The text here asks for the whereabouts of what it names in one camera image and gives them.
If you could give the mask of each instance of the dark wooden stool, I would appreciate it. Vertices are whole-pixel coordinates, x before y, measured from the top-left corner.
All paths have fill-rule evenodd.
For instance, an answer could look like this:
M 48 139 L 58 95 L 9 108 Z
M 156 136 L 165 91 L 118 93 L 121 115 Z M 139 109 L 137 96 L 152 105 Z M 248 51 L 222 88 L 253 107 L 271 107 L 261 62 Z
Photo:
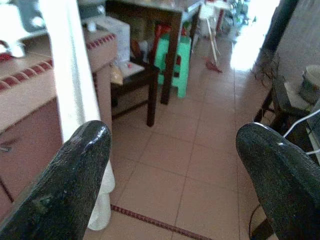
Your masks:
M 124 111 L 121 111 L 115 115 L 112 115 L 112 120 L 119 118 L 145 104 L 148 104 L 146 124 L 149 127 L 152 127 L 155 123 L 155 115 L 156 115 L 159 69 L 153 65 L 149 65 L 143 62 L 137 62 L 134 60 L 131 60 L 131 61 L 140 66 L 143 66 L 144 70 L 124 78 L 123 85 L 111 83 L 112 105 L 113 106 L 117 105 L 118 97 L 147 85 L 149 85 L 148 99 Z
M 272 81 L 272 88 L 266 96 L 261 109 L 255 115 L 254 121 L 258 123 L 261 122 L 266 111 L 271 111 L 275 114 L 275 118 L 270 127 L 277 132 L 279 132 L 282 125 L 287 122 L 289 116 L 303 118 L 309 114 L 308 111 L 291 105 L 284 80 L 281 78 Z

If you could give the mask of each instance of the green stool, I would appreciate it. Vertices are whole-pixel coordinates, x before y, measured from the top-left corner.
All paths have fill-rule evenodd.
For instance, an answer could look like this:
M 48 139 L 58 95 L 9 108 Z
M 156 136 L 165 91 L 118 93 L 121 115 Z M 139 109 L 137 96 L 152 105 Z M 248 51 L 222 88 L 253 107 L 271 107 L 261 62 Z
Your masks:
M 166 56 L 169 48 L 169 34 L 164 34 L 158 42 L 155 53 L 154 65 L 160 69 L 158 76 L 158 83 L 164 84 L 164 71 L 166 69 Z M 177 55 L 180 56 L 180 65 L 174 66 L 174 73 L 172 78 L 172 86 L 178 87 L 178 98 L 184 98 L 187 93 L 187 83 L 189 75 L 189 60 L 191 50 L 191 38 L 181 36 L 180 43 L 177 49 Z

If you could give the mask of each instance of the tiled floor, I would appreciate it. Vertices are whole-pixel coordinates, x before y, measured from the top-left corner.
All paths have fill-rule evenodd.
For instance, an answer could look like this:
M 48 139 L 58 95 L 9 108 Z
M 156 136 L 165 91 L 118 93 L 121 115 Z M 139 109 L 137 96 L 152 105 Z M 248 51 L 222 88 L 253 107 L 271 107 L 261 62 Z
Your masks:
M 113 122 L 112 204 L 214 240 L 249 239 L 248 222 L 258 200 L 235 138 L 268 87 L 232 61 L 247 61 L 245 51 L 235 52 L 238 44 L 250 48 L 250 42 L 218 39 L 223 73 L 216 73 L 205 68 L 202 57 L 210 43 L 200 40 L 190 61 L 186 98 L 178 99 L 173 88 L 169 105 L 158 104 L 153 127 L 146 126 L 146 107 Z M 263 220 L 263 212 L 257 216 L 253 226 Z M 88 230 L 85 239 L 190 238 L 112 212 L 109 226 Z

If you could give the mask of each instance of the wall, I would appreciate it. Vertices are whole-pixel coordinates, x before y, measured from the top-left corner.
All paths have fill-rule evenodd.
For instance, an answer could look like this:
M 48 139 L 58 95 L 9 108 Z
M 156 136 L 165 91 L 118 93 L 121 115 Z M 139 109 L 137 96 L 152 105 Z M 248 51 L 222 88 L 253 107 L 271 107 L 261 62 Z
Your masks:
M 301 81 L 307 65 L 320 65 L 320 1 L 300 0 L 278 45 L 279 74 Z

